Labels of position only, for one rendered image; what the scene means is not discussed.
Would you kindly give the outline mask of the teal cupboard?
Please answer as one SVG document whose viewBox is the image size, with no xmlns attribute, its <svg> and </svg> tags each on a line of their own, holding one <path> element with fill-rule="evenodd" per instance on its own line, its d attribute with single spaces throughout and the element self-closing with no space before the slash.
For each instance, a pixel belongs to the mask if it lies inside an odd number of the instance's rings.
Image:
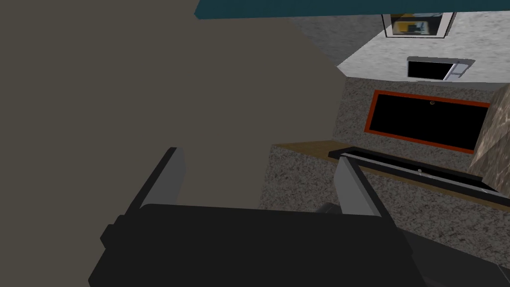
<svg viewBox="0 0 510 287">
<path fill-rule="evenodd" d="M 510 10 L 510 0 L 199 0 L 198 19 Z"/>
</svg>

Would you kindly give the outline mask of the grey-framed black window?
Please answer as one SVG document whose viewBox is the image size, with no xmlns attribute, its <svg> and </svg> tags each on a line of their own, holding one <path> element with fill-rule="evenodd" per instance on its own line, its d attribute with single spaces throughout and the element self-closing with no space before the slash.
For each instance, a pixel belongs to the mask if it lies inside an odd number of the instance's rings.
<svg viewBox="0 0 510 287">
<path fill-rule="evenodd" d="M 425 80 L 456 81 L 474 63 L 475 60 L 472 59 L 409 56 L 407 76 Z"/>
</svg>

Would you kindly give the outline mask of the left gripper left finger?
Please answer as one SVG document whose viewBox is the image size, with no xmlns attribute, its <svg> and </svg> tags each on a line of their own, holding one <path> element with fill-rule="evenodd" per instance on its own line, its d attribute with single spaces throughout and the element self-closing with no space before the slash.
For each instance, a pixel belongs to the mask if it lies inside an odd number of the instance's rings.
<svg viewBox="0 0 510 287">
<path fill-rule="evenodd" d="M 178 147 L 149 190 L 141 207 L 147 204 L 176 205 L 185 173 L 184 150 Z"/>
</svg>

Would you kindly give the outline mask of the red-framed black window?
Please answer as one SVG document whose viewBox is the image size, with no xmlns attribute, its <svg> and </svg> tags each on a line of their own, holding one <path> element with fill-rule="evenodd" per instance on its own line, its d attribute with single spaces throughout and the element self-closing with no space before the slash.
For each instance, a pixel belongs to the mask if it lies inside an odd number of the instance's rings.
<svg viewBox="0 0 510 287">
<path fill-rule="evenodd" d="M 489 103 L 375 90 L 364 131 L 473 154 Z"/>
</svg>

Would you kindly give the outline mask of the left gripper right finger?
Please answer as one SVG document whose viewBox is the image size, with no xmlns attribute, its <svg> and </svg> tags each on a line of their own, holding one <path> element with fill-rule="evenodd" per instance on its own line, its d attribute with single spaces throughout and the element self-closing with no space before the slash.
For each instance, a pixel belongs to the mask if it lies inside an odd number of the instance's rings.
<svg viewBox="0 0 510 287">
<path fill-rule="evenodd" d="M 344 214 L 391 218 L 354 159 L 339 157 L 334 174 L 334 186 Z"/>
</svg>

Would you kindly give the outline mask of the framed wall picture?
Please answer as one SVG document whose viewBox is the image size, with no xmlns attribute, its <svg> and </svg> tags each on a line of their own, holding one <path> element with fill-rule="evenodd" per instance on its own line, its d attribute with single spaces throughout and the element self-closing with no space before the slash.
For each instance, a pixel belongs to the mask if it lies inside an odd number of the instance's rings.
<svg viewBox="0 0 510 287">
<path fill-rule="evenodd" d="M 387 38 L 445 38 L 454 12 L 382 14 Z"/>
</svg>

